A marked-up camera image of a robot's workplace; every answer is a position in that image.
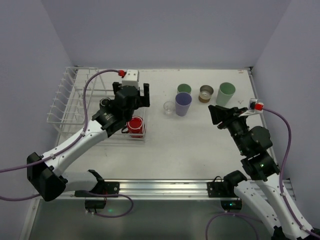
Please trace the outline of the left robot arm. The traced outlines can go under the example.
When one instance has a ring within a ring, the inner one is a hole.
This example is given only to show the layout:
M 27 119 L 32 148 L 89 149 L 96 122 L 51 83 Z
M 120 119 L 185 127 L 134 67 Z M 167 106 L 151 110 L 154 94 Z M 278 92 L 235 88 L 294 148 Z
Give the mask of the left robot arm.
M 97 194 L 103 189 L 103 178 L 96 171 L 66 174 L 65 170 L 90 148 L 122 130 L 135 110 L 150 106 L 148 83 L 143 84 L 143 91 L 118 82 L 112 86 L 116 90 L 114 99 L 101 99 L 99 110 L 82 130 L 42 155 L 33 152 L 27 157 L 27 179 L 46 202 L 67 191 Z

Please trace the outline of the lavender plastic cup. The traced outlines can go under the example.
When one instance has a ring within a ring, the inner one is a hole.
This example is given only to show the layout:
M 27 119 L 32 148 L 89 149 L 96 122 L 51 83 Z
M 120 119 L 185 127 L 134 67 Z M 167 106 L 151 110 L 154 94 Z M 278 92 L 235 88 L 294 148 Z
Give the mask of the lavender plastic cup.
M 192 96 L 187 92 L 180 92 L 175 97 L 175 112 L 183 117 L 187 114 L 192 103 Z

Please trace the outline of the small clear faceted glass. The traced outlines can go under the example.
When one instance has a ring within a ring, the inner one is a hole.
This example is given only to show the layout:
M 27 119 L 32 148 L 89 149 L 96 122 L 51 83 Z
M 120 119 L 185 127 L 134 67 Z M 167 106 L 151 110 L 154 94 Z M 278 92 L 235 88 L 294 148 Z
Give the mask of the small clear faceted glass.
M 172 101 L 166 101 L 163 104 L 163 109 L 166 115 L 172 115 L 175 112 L 175 103 Z

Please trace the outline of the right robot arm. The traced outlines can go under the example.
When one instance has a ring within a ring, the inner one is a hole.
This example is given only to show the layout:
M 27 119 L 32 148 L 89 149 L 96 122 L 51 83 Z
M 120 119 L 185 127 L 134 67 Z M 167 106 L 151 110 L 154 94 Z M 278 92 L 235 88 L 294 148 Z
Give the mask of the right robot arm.
M 263 103 L 252 99 L 248 107 L 208 107 L 212 123 L 227 129 L 240 154 L 246 174 L 236 170 L 223 178 L 226 192 L 245 202 L 259 217 L 273 240 L 318 240 L 320 230 L 304 218 L 283 182 L 283 168 L 268 153 L 271 135 L 262 126 L 249 128 L 247 117 L 261 114 Z

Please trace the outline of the tall light green cup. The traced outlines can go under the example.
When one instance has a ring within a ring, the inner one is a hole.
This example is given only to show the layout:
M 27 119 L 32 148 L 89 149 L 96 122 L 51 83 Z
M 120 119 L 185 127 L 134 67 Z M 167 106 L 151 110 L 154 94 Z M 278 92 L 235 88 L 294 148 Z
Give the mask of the tall light green cup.
M 223 82 L 218 89 L 216 104 L 225 106 L 236 92 L 236 87 L 230 82 Z

